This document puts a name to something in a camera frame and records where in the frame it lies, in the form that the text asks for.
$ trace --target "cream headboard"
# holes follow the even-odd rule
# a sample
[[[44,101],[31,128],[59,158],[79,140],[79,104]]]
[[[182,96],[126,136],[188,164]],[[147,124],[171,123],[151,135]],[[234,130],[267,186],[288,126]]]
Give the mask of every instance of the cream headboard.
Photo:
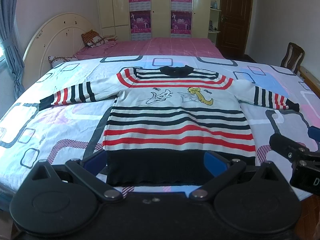
[[[75,13],[63,13],[43,24],[32,37],[24,53],[25,69],[22,84],[33,85],[50,70],[48,56],[70,57],[84,47],[81,34],[93,25]]]

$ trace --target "blue curtain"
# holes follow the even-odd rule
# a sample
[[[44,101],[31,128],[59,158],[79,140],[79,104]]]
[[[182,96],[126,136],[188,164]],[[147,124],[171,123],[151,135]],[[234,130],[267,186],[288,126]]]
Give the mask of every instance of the blue curtain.
[[[0,47],[14,80],[14,93],[17,99],[25,89],[22,85],[24,64],[13,32],[16,3],[17,0],[0,0]]]

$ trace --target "black ribbed hem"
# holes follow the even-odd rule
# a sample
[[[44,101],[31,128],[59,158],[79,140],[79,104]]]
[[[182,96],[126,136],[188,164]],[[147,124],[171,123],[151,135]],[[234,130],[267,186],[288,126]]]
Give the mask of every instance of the black ribbed hem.
[[[53,101],[54,101],[54,95],[41,99],[39,104],[39,111],[51,107],[52,106],[51,103],[53,103]]]
[[[248,165],[255,157],[219,153],[231,160],[238,158]],[[124,186],[203,185],[213,178],[204,166],[204,151],[141,149],[109,151],[107,183]]]
[[[300,106],[299,106],[299,104],[295,104],[295,103],[293,103],[291,100],[289,100],[289,99],[287,99],[287,101],[285,102],[285,104],[287,105],[287,106],[289,106],[289,109],[292,109],[292,110],[294,110],[294,111],[296,111],[296,112],[299,112],[300,111]]]

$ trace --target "wooden desk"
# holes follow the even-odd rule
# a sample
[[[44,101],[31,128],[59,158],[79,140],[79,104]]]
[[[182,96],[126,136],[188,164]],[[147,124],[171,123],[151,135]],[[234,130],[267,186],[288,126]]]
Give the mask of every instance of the wooden desk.
[[[304,79],[304,82],[308,87],[320,98],[320,81],[317,80],[305,67],[300,66],[300,76]]]

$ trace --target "pink blanket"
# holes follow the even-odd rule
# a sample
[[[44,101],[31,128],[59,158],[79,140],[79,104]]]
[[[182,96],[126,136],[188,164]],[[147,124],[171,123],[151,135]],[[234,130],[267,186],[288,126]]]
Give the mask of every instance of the pink blanket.
[[[173,55],[224,59],[209,39],[153,38],[147,41],[110,41],[95,48],[85,47],[74,56],[79,60],[143,55]]]

